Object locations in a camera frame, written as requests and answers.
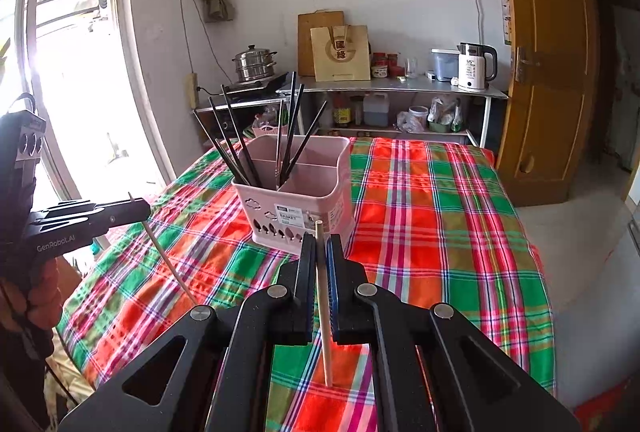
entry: basket label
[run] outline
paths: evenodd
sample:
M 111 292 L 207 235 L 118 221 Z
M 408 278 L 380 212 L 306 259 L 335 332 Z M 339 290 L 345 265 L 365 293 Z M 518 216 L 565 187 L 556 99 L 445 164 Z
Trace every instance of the basket label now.
M 275 205 L 276 215 L 280 224 L 286 224 L 295 227 L 305 227 L 305 217 L 300 208 L 292 208 L 291 206 Z

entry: electric kettle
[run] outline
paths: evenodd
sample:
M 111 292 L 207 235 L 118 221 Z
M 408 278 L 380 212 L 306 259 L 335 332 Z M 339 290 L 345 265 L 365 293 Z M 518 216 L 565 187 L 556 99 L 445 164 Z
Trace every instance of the electric kettle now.
M 480 44 L 460 44 L 458 46 L 458 86 L 467 90 L 484 90 L 487 82 L 492 81 L 498 75 L 498 52 L 490 46 Z M 494 59 L 494 72 L 486 75 L 485 54 L 490 54 Z

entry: red and green checkered tablecloth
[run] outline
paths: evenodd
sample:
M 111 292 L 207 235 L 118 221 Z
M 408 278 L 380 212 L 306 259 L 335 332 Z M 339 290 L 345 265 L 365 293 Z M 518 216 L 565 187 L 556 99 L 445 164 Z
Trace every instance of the red and green checkered tablecloth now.
M 359 139 L 351 167 L 356 228 L 343 243 L 347 258 L 404 302 L 452 304 L 553 390 L 542 268 L 487 155 L 456 144 Z M 241 304 L 292 259 L 253 243 L 231 179 L 211 151 L 166 189 L 150 219 L 196 298 L 213 307 Z M 67 301 L 58 329 L 79 370 L 100 385 L 189 307 L 135 224 Z M 374 430 L 368 346 L 333 345 L 335 386 L 327 388 L 317 329 L 316 310 L 312 345 L 276 347 L 267 430 Z

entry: paper bag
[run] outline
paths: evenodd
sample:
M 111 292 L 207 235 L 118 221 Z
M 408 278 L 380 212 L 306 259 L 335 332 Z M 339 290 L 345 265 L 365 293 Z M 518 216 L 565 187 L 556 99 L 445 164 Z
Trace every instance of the paper bag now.
M 316 81 L 350 81 L 371 78 L 369 35 L 366 26 L 311 29 Z

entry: wooden door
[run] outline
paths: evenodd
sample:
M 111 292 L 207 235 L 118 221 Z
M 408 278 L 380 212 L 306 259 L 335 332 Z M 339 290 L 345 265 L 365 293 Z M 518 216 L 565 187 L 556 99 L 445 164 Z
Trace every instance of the wooden door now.
M 497 170 L 516 206 L 561 203 L 585 144 L 598 61 L 594 0 L 511 0 L 512 78 Z

